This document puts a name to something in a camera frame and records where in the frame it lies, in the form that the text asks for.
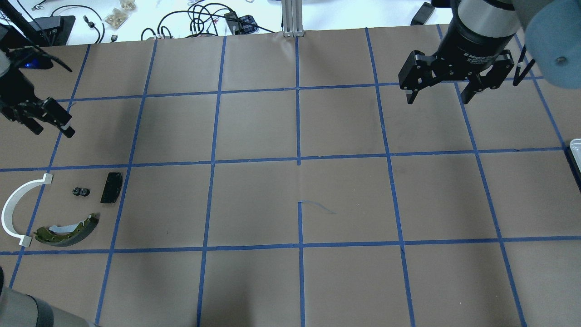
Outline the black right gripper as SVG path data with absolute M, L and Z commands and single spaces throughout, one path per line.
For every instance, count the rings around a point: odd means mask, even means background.
M 515 66 L 506 41 L 443 41 L 433 54 L 412 50 L 398 74 L 399 88 L 412 105 L 419 91 L 443 82 L 467 81 L 461 93 L 468 104 L 486 89 L 498 89 Z

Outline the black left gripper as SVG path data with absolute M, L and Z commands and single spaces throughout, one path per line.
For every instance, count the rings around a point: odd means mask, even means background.
M 9 68 L 0 81 L 1 113 L 8 120 L 25 125 L 35 135 L 44 130 L 39 121 L 59 128 L 66 138 L 75 135 L 67 110 L 52 97 L 38 98 L 34 86 L 19 69 Z

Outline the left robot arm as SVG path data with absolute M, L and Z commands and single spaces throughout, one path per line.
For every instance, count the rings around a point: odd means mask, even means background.
M 1 74 L 1 113 L 8 120 L 23 124 L 38 135 L 44 121 L 62 130 L 71 137 L 70 114 L 52 98 L 39 99 L 33 85 L 18 68 L 6 68 Z M 8 197 L 1 213 L 1 224 L 5 232 L 17 238 L 22 247 L 31 244 L 32 238 L 21 234 L 13 227 L 13 211 L 21 198 L 34 188 L 52 183 L 52 174 L 31 180 L 19 186 Z M 96 324 L 68 311 L 52 306 L 44 300 L 13 290 L 5 285 L 5 275 L 1 273 L 1 325 L 3 327 L 95 327 Z

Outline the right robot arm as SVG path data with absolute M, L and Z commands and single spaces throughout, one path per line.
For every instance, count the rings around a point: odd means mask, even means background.
M 444 81 L 464 81 L 467 104 L 486 89 L 497 89 L 511 70 L 518 85 L 537 64 L 548 83 L 580 87 L 578 0 L 432 0 L 449 8 L 452 20 L 434 54 L 410 52 L 398 79 L 412 104 L 419 91 Z

